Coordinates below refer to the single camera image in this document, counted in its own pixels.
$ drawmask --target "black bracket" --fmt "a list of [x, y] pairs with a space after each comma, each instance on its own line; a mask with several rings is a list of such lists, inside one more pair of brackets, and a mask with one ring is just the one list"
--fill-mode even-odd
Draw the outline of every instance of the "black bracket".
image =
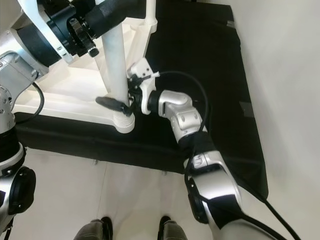
[[132, 75], [128, 79], [129, 90], [137, 90], [143, 81], [144, 81], [144, 79], [142, 77], [137, 77], [136, 74]]
[[111, 97], [106, 97], [106, 96], [98, 96], [95, 99], [95, 102], [97, 104], [100, 104], [101, 106], [106, 107], [107, 109], [121, 112], [125, 114], [127, 117], [130, 117], [131, 114], [134, 112], [135, 104], [132, 103], [131, 106], [127, 106], [121, 101], [118, 101], [114, 98]]

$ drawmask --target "black cable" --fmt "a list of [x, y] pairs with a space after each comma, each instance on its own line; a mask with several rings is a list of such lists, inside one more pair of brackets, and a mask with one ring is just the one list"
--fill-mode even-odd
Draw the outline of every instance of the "black cable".
[[[203, 120], [202, 120], [202, 123], [200, 125], [200, 128], [199, 128], [199, 132], [202, 132], [204, 127], [205, 127], [205, 123], [208, 121], [208, 117], [209, 117], [209, 100], [208, 100], [208, 96], [207, 96], [207, 93], [204, 89], [204, 87], [202, 86], [202, 84], [200, 83], [200, 81], [198, 79], [196, 79], [194, 76], [188, 74], [188, 73], [185, 73], [183, 71], [164, 71], [164, 72], [160, 72], [160, 76], [161, 75], [167, 75], [167, 74], [176, 74], [176, 75], [182, 75], [182, 76], [185, 76], [187, 77], [188, 79], [192, 80], [200, 89], [202, 95], [203, 95], [203, 98], [204, 98], [204, 102], [205, 102], [205, 111], [204, 111], [204, 117], [203, 117]], [[212, 115], [213, 115], [213, 109], [211, 107], [211, 113], [210, 113], [210, 119], [209, 121], [211, 121], [212, 119]], [[196, 150], [193, 149], [192, 150], [192, 153], [191, 153], [191, 156], [189, 157], [188, 159], [188, 162], [187, 162], [187, 165], [186, 165], [186, 168], [184, 170], [184, 183], [186, 185], [186, 188], [187, 188], [187, 191], [188, 193], [191, 193], [191, 186], [189, 184], [189, 175], [190, 175], [190, 171], [191, 171], [191, 166], [192, 166], [192, 160], [195, 156], [195, 152]], [[202, 201], [206, 202], [206, 203], [209, 203], [210, 201], [206, 198], [204, 198], [203, 196], [198, 196]], [[264, 199], [261, 195], [259, 196], [259, 200], [262, 202], [265, 203], [265, 205], [269, 208], [269, 210], [274, 214], [274, 216], [280, 221], [280, 223], [282, 223], [282, 225], [288, 230], [288, 232], [293, 236], [293, 238], [295, 240], [301, 240], [300, 237], [296, 234], [296, 232], [291, 228], [291, 226], [277, 213], [277, 211], [271, 206], [271, 204], [266, 200]], [[276, 231], [274, 231], [272, 228], [268, 227], [267, 225], [263, 224], [262, 222], [246, 215], [246, 214], [243, 214], [241, 216], [243, 220], [257, 226], [258, 228], [264, 230], [265, 232], [267, 232], [269, 235], [273, 236], [274, 238], [276, 238], [277, 240], [286, 240], [283, 236], [281, 236], [279, 233], [277, 233]]]
[[10, 234], [11, 234], [11, 229], [14, 225], [14, 219], [12, 218], [11, 221], [8, 224], [8, 229], [6, 230], [5, 236], [3, 240], [9, 240]]
[[11, 234], [11, 228], [9, 228], [9, 229], [6, 231], [6, 234], [5, 234], [3, 240], [9, 240], [10, 234]]
[[42, 109], [44, 108], [44, 105], [45, 105], [45, 96], [44, 96], [44, 93], [41, 91], [40, 87], [35, 83], [33, 82], [32, 83], [32, 86], [36, 89], [36, 91], [39, 93], [39, 96], [40, 96], [40, 105], [38, 107], [38, 109], [36, 110], [36, 112], [29, 118], [27, 119], [24, 119], [24, 120], [21, 120], [21, 121], [17, 121], [16, 124], [24, 124], [26, 122], [29, 122], [31, 121], [32, 119], [34, 119], [36, 116], [38, 116]]
[[274, 207], [268, 202], [267, 199], [264, 201], [264, 204], [273, 213], [276, 219], [278, 219], [279, 222], [287, 229], [287, 231], [295, 240], [301, 240], [301, 238], [298, 236], [295, 230], [282, 218], [282, 216], [280, 216], [280, 214], [274, 209]]
[[291, 234], [294, 240], [301, 240], [295, 230], [282, 218], [282, 216], [274, 209], [274, 207], [268, 202], [268, 200], [263, 197], [258, 191], [254, 190], [248, 182], [243, 179], [239, 174], [233, 173], [236, 175], [241, 181], [245, 184], [245, 187], [253, 194], [254, 197], [258, 199], [260, 202], [264, 203], [266, 207], [272, 212], [272, 214], [278, 219], [278, 221], [285, 227], [285, 229]]

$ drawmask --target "leg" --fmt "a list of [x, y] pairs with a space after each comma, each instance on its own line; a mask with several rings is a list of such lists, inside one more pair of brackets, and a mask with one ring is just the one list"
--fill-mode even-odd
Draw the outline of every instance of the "leg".
[[83, 226], [74, 240], [112, 240], [113, 227], [109, 217], [96, 219]]
[[161, 218], [158, 240], [188, 240], [184, 230], [168, 216]]

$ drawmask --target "black clamp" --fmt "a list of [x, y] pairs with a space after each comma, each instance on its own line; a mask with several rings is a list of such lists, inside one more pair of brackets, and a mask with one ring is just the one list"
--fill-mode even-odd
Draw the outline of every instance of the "black clamp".
[[127, 106], [121, 101], [118, 101], [114, 98], [111, 97], [106, 97], [106, 96], [98, 96], [95, 99], [95, 102], [97, 104], [100, 104], [101, 106], [106, 107], [107, 109], [121, 112], [125, 114], [127, 117], [130, 117], [131, 114], [134, 112], [135, 105], [134, 103], [131, 104], [131, 106]]
[[132, 104], [130, 106], [127, 106], [121, 101], [118, 101], [111, 97], [100, 97], [98, 96], [95, 99], [95, 102], [97, 104], [100, 104], [101, 106], [106, 107], [107, 109], [121, 112], [125, 114], [127, 117], [130, 117], [131, 114], [134, 111], [139, 111], [141, 109], [141, 101], [142, 101], [142, 91], [139, 89], [139, 86], [141, 83], [148, 79], [150, 76], [147, 77], [137, 77], [136, 74], [134, 74], [131, 78], [129, 78], [128, 81], [128, 92], [130, 93], [130, 99], [132, 101]]

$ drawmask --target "black fabric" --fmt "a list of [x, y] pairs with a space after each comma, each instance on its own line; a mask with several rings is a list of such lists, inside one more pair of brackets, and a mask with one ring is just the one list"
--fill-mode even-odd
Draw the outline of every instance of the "black fabric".
[[[133, 11], [130, 17], [143, 17]], [[252, 117], [245, 117], [240, 102], [250, 103], [246, 74], [230, 6], [197, 2], [157, 1], [157, 32], [151, 35], [146, 53], [154, 71], [184, 71], [198, 78], [212, 105], [211, 138], [241, 186], [265, 198], [268, 185], [265, 162]], [[158, 91], [184, 92], [203, 114], [201, 92], [180, 76], [159, 78]], [[25, 113], [17, 118], [25, 118]], [[179, 150], [170, 122], [155, 114], [135, 113], [131, 133], [113, 127], [55, 117], [39, 116], [17, 127], [29, 147], [100, 161], [183, 173], [184, 154]]]
[[17, 154], [20, 149], [16, 128], [0, 134], [0, 163]]
[[244, 215], [234, 195], [217, 197], [207, 205], [219, 229], [222, 229], [228, 223], [242, 219]]
[[190, 157], [193, 154], [193, 151], [196, 156], [198, 154], [217, 150], [211, 137], [205, 131], [198, 131], [185, 136], [179, 140], [178, 144], [181, 150], [185, 153], [185, 158]]

